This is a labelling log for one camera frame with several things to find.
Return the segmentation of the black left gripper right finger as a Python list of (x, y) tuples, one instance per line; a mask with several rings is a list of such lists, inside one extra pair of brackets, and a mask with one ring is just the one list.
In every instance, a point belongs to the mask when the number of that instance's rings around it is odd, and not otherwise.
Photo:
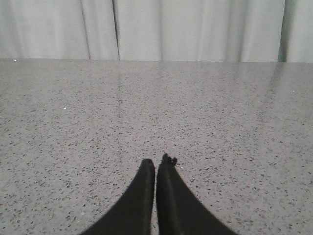
[(156, 178), (156, 208), (161, 235), (234, 235), (197, 199), (175, 169), (177, 158), (162, 156)]

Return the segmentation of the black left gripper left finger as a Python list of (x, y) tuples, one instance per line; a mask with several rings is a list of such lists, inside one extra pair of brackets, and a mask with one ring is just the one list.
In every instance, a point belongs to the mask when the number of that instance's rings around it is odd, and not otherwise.
[(149, 235), (154, 201), (155, 167), (143, 159), (134, 179), (118, 201), (83, 235)]

